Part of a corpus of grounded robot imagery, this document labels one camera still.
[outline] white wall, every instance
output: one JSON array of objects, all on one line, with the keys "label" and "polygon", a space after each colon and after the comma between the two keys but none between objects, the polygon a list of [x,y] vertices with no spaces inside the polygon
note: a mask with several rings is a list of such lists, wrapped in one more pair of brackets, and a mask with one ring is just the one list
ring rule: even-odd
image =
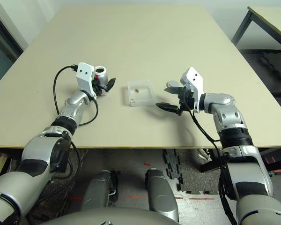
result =
[{"label": "white wall", "polygon": [[[248,5],[281,7],[281,0],[0,0],[0,18],[26,48],[63,6],[126,3],[203,4],[230,39],[247,13]],[[279,43],[254,23],[249,26],[238,47],[281,49]]]}]

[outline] black rubber cover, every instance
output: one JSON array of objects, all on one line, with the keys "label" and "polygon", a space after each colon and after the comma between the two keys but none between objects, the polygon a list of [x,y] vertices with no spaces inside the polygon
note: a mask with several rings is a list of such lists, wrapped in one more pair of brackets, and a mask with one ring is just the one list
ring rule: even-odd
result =
[{"label": "black rubber cover", "polygon": [[246,128],[230,128],[220,132],[223,149],[238,145],[253,145],[252,138]]},{"label": "black rubber cover", "polygon": [[257,182],[239,182],[235,186],[240,198],[246,195],[268,195],[264,184]]},{"label": "black rubber cover", "polygon": [[29,174],[31,177],[42,174],[47,168],[48,164],[39,159],[25,159],[21,162],[18,171]]},{"label": "black rubber cover", "polygon": [[0,225],[15,225],[19,219],[20,215],[18,215],[16,212],[13,212],[13,214],[7,217],[2,223],[0,223]]},{"label": "black rubber cover", "polygon": [[66,139],[60,139],[53,147],[50,156],[50,172],[64,173],[67,168],[69,158],[70,142]]}]

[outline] black joint band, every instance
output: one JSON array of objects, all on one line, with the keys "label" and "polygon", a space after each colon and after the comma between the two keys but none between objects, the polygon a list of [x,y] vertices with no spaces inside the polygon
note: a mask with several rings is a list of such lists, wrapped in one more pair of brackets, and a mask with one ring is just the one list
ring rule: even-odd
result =
[{"label": "black joint band", "polygon": [[199,110],[204,110],[204,100],[205,100],[206,94],[201,95],[200,101],[199,101]]},{"label": "black joint band", "polygon": [[8,195],[1,194],[0,198],[9,203],[15,210],[16,216],[20,218],[21,216],[21,209],[18,204],[13,200],[13,198],[9,197]]},{"label": "black joint band", "polygon": [[18,171],[27,173],[31,177],[41,175],[47,168],[47,162],[40,159],[25,159],[21,162]]},{"label": "black joint band", "polygon": [[238,182],[235,184],[239,198],[246,195],[268,195],[266,186],[258,182]]},{"label": "black joint band", "polygon": [[73,135],[75,133],[75,130],[77,129],[77,124],[76,122],[66,116],[61,116],[58,117],[52,124],[51,126],[60,126],[63,127],[65,129],[67,129],[68,131],[71,132],[71,134]]},{"label": "black joint band", "polygon": [[253,145],[248,129],[241,127],[223,130],[220,133],[220,140],[223,149],[238,145]]}]

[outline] silver cylinder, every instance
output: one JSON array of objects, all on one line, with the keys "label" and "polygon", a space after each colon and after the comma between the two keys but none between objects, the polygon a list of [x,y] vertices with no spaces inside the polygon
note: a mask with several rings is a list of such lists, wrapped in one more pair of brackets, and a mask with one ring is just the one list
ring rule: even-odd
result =
[{"label": "silver cylinder", "polygon": [[[95,79],[99,80],[99,85],[101,87],[106,88],[107,83],[108,83],[108,75],[107,75],[107,70],[103,66],[97,66],[95,67]],[[104,96],[106,95],[106,91],[104,89],[101,89],[102,93],[101,95]]]},{"label": "silver cylinder", "polygon": [[88,189],[83,197],[81,210],[107,207],[111,173],[107,170],[97,174],[89,183]]},{"label": "silver cylinder", "polygon": [[266,195],[246,195],[237,201],[238,224],[281,225],[281,203]]},{"label": "silver cylinder", "polygon": [[146,177],[150,210],[178,222],[177,202],[162,171],[152,168],[147,171]]}]

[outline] metal table leg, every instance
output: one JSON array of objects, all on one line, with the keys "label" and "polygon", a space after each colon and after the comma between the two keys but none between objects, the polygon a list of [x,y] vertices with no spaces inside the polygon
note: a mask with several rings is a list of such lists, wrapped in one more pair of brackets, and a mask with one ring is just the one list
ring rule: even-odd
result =
[{"label": "metal table leg", "polygon": [[208,163],[205,163],[203,165],[200,166],[199,170],[201,173],[206,172],[206,171],[212,171],[212,170],[216,170],[220,167],[220,163],[219,161],[216,160],[212,160]]},{"label": "metal table leg", "polygon": [[242,36],[244,35],[244,32],[247,30],[248,26],[251,23],[251,15],[252,12],[248,11],[247,15],[245,15],[244,20],[242,21],[242,23],[240,24],[239,28],[237,29],[235,35],[233,36],[233,38],[231,39],[231,42],[234,45],[237,45],[239,40],[242,38]]}]

